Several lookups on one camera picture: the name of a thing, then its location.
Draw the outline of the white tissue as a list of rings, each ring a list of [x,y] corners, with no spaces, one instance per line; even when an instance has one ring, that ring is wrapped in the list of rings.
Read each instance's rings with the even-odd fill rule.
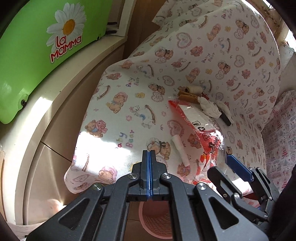
[[[229,107],[219,100],[211,102],[204,97],[198,97],[198,103],[203,113],[211,118],[218,119],[225,114],[227,118],[232,119]]]

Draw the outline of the cream thread spool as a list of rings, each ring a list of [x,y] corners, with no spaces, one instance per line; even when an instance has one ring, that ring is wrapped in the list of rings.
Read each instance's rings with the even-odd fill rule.
[[[194,94],[194,95],[201,95],[203,92],[203,88],[196,85],[190,85],[185,87],[185,92]]]

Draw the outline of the wooden clothespin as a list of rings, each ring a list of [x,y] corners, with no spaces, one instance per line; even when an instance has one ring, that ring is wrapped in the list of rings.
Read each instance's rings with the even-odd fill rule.
[[[181,101],[191,102],[191,103],[199,103],[198,96],[191,94],[189,92],[179,91],[178,99]]]

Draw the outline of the black rectangular small box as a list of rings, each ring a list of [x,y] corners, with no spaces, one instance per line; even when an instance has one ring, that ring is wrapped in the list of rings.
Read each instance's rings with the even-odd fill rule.
[[[233,119],[230,113],[230,110],[227,106],[218,107],[219,111],[221,112],[220,118],[227,126],[231,126],[233,124]]]

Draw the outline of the red white snack wrapper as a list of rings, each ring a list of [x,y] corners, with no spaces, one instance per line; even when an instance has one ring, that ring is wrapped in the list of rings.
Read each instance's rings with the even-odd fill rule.
[[[210,183],[207,171],[213,166],[224,164],[226,160],[224,138],[220,128],[209,116],[189,102],[170,100],[169,104],[194,131],[187,138],[189,146],[203,149],[194,157],[184,147],[190,165],[185,167],[183,163],[180,164],[177,174],[190,184]]]

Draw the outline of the red orange small clip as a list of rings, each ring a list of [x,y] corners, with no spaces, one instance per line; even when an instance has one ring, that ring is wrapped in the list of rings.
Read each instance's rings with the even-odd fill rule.
[[[202,94],[201,94],[201,97],[204,97],[205,99],[209,100],[208,95],[204,94],[203,92],[202,92]]]

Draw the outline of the bear-print chair cover cloth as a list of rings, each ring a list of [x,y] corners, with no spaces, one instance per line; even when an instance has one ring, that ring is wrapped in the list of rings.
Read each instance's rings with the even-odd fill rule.
[[[225,149],[248,167],[266,168],[262,129],[280,89],[280,55],[264,18],[246,1],[166,1],[151,34],[125,60],[103,73],[89,102],[64,182],[74,194],[95,182],[113,184],[142,160],[144,150],[177,174],[172,141],[191,148],[194,133],[170,106],[196,85],[209,101],[225,103],[233,124],[211,118]]]

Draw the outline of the pink plastic waste basket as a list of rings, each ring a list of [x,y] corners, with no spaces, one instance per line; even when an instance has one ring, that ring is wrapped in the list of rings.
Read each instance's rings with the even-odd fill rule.
[[[153,237],[163,240],[173,238],[170,208],[167,201],[140,202],[138,216],[144,230]]]

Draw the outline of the green plastic storage box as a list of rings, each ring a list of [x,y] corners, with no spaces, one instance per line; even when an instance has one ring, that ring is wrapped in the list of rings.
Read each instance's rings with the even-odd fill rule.
[[[1,122],[58,65],[104,36],[112,1],[1,1]]]

